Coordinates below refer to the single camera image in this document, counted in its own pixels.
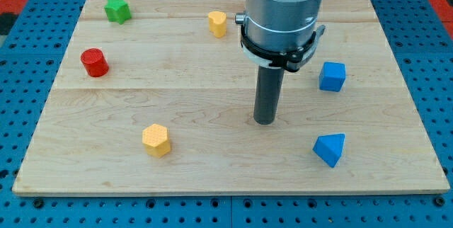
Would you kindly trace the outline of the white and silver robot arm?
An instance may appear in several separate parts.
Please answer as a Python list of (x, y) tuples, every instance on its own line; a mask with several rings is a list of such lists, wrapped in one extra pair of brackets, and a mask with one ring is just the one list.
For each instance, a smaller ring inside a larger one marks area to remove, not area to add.
[(246, 0), (243, 33), (269, 51), (293, 51), (311, 37), (321, 0)]

